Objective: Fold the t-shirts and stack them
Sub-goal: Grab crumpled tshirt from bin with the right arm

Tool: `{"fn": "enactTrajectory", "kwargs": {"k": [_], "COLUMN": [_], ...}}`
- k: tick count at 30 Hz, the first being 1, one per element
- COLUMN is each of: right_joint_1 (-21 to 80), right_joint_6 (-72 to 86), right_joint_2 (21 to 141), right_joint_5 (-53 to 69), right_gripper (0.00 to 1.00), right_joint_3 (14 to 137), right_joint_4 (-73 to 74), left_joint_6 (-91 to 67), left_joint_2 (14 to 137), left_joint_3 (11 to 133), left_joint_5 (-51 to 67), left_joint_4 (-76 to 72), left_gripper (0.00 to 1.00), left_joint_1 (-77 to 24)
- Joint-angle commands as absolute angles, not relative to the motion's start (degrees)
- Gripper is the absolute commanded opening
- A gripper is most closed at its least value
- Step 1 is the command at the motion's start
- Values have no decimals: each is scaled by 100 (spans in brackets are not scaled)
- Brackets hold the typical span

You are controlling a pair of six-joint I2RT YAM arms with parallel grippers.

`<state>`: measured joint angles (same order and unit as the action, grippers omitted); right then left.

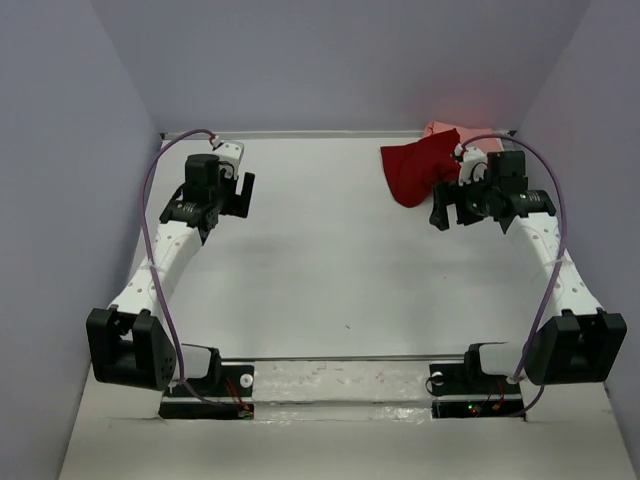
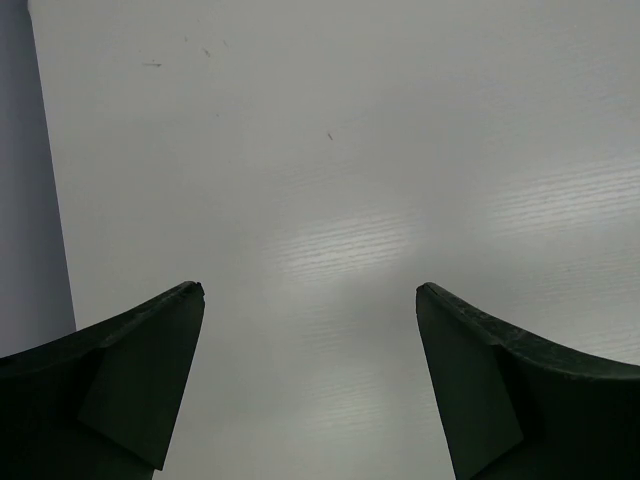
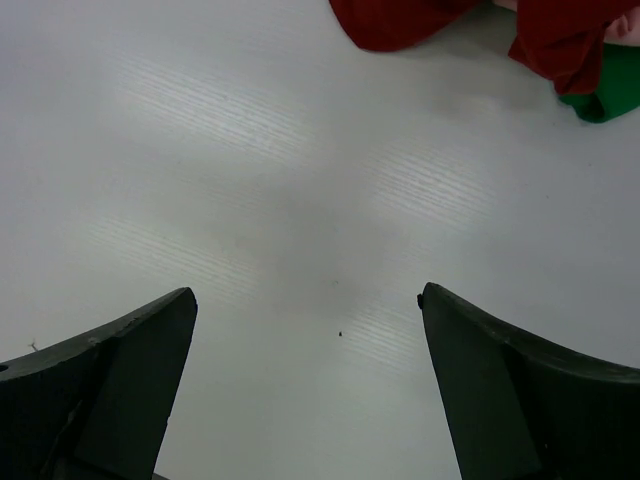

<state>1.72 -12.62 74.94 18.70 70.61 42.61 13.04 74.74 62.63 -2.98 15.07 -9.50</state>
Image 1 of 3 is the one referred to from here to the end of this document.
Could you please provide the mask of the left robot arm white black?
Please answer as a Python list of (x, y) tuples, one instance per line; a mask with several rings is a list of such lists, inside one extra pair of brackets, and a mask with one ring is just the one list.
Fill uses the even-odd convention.
[(219, 388), (218, 350), (175, 346), (163, 309), (219, 218), (247, 217), (255, 176), (239, 171), (243, 154), (243, 144), (225, 142), (210, 154), (188, 156), (184, 183), (164, 208), (154, 238), (146, 242), (152, 256), (108, 308), (95, 308), (87, 318), (97, 381), (162, 391), (186, 377), (198, 394)]

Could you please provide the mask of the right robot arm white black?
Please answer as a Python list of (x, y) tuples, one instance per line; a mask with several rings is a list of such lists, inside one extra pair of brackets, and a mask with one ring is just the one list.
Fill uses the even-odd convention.
[(566, 248), (567, 226), (560, 209), (543, 190), (532, 190), (522, 151), (483, 153), (457, 145), (456, 180), (433, 189), (431, 225), (449, 228), (497, 222), (519, 248), (526, 274), (543, 298), (523, 345), (480, 343), (470, 346), (460, 368), (462, 384), (482, 392), (497, 376), (537, 386), (605, 381), (627, 333), (622, 315), (610, 313), (589, 291)]

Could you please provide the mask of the red t shirt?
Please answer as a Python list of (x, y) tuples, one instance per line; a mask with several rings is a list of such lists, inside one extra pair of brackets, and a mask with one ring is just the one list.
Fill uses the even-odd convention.
[(394, 200), (414, 208), (435, 185), (455, 181), (460, 166), (452, 153), (459, 142), (459, 133), (451, 129), (406, 145), (381, 147), (382, 167)]

